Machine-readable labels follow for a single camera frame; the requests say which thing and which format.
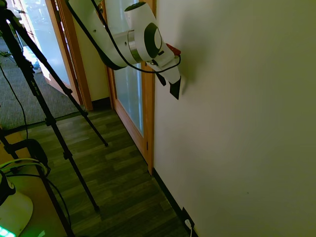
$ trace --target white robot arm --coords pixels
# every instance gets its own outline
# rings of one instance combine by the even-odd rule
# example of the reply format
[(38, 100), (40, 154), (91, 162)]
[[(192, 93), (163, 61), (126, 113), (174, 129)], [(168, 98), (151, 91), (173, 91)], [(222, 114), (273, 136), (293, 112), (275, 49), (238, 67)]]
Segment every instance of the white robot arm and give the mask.
[(180, 51), (163, 42), (149, 5), (139, 2), (129, 6), (125, 17), (130, 30), (111, 38), (110, 31), (96, 12), (100, 1), (66, 0), (66, 3), (102, 61), (113, 70), (145, 61), (157, 72), (163, 85), (166, 84), (164, 78), (170, 82), (170, 93), (179, 99), (181, 77), (177, 65), (180, 63)]

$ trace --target white device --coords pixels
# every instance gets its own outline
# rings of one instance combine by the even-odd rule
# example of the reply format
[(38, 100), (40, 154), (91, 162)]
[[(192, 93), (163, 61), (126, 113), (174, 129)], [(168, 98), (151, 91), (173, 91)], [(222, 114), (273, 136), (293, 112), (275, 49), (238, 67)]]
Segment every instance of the white device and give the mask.
[[(115, 48), (92, 0), (66, 0), (66, 3), (102, 61), (113, 70), (126, 67), (128, 64)], [(181, 77), (176, 65), (179, 57), (163, 42), (151, 8), (145, 2), (133, 4), (125, 10), (125, 18), (130, 30), (113, 35), (119, 51), (131, 65), (145, 61), (156, 72), (168, 69), (158, 77), (163, 85), (163, 78), (170, 82), (170, 92), (178, 99)]]
[(33, 213), (31, 199), (16, 191), (0, 171), (0, 236), (18, 237)]

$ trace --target white plug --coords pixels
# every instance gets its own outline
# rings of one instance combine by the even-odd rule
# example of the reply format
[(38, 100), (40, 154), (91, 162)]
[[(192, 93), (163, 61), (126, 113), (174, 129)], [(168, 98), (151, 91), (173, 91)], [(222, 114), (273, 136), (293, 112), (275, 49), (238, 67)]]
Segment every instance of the white plug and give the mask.
[(191, 226), (191, 222), (189, 219), (185, 220), (184, 223), (186, 224), (186, 226), (191, 230), (191, 234), (190, 234), (190, 237), (192, 237), (192, 226)]

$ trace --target black tripod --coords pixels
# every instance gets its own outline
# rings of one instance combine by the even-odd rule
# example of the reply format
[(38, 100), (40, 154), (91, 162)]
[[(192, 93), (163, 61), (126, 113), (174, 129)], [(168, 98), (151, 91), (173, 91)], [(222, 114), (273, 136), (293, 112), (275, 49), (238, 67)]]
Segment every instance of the black tripod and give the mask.
[[(90, 119), (87, 117), (88, 113), (83, 111), (82, 108), (80, 107), (80, 105), (76, 102), (76, 100), (73, 98), (73, 96), (71, 95), (72, 91), (70, 89), (68, 89), (63, 82), (60, 80), (60, 78), (58, 77), (58, 75), (55, 73), (55, 71), (53, 70), (53, 68), (50, 66), (50, 64), (48, 63), (47, 59), (44, 57), (44, 55), (42, 54), (42, 52), (37, 48), (37, 46), (35, 45), (35, 43), (31, 40), (31, 38), (29, 37), (29, 35), (27, 34), (26, 30), (21, 26), (21, 24), (19, 23), (18, 19), (14, 16), (14, 14), (6, 9), (6, 2), (3, 0), (0, 0), (0, 31), (2, 32), (2, 37), (5, 41), (5, 43), (7, 44), (17, 66), (21, 69), (32, 93), (34, 96), (36, 96), (43, 112), (46, 115), (46, 125), (47, 126), (51, 126), (58, 138), (58, 141), (60, 143), (60, 145), (62, 146), (63, 150), (64, 150), (64, 158), (65, 159), (69, 159), (71, 165), (73, 166), (85, 192), (87, 193), (87, 195), (89, 196), (90, 201), (92, 202), (92, 205), (94, 207), (95, 210), (98, 210), (99, 207), (96, 204), (87, 184), (85, 183), (74, 159), (73, 159), (73, 155), (70, 152), (70, 150), (67, 147), (67, 144), (65, 142), (65, 140), (63, 139), (57, 125), (56, 125), (56, 120), (53, 117), (53, 115), (51, 114), (36, 82), (33, 76), (33, 69), (32, 69), (32, 64), (23, 56), (23, 53), (20, 49), (20, 46), (18, 44), (18, 42), (16, 41), (10, 26), (7, 23), (7, 20), (11, 23), (12, 27), (16, 30), (16, 32), (20, 35), (20, 37), (24, 40), (24, 42), (30, 47), (30, 49), (32, 50), (32, 52), (35, 54), (35, 56), (44, 64), (44, 66), (48, 69), (48, 71), (50, 72), (50, 74), (53, 76), (53, 78), (56, 80), (56, 82), (58, 83), (58, 85), (62, 88), (62, 90), (64, 91), (64, 93), (69, 97), (69, 99), (71, 100), (71, 102), (76, 106), (76, 108), (79, 110), (79, 112), (81, 113), (81, 115), (85, 118), (85, 120), (89, 123), (89, 125), (92, 127), (92, 129), (95, 131), (95, 133), (99, 136), (99, 138), (101, 139), (101, 141), (104, 143), (104, 145), (107, 147), (108, 143), (103, 139), (103, 137), (101, 136), (101, 134), (99, 133), (99, 131), (95, 128), (95, 126), (92, 124), (92, 122), (90, 121)], [(6, 138), (4, 137), (3, 131), (0, 129), (0, 140), (3, 142), (4, 146), (5, 146), (5, 150), (11, 154), (13, 156), (13, 158), (18, 158), (18, 156), (15, 153), (15, 149), (12, 147), (11, 144), (8, 143), (8, 141), (6, 140)]]

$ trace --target frosted glass panel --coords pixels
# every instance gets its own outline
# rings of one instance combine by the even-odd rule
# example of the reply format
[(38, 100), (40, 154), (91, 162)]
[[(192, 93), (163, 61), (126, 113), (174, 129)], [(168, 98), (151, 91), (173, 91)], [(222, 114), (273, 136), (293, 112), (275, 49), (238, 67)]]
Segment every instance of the frosted glass panel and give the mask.
[(26, 9), (28, 19), (33, 26), (39, 49), (60, 79), (69, 85), (68, 75), (45, 0), (22, 0), (21, 3)]
[[(108, 24), (112, 34), (129, 30), (124, 10), (137, 2), (138, 0), (105, 1)], [(127, 67), (114, 71), (114, 75), (118, 100), (122, 103), (140, 133), (144, 135), (141, 72)]]

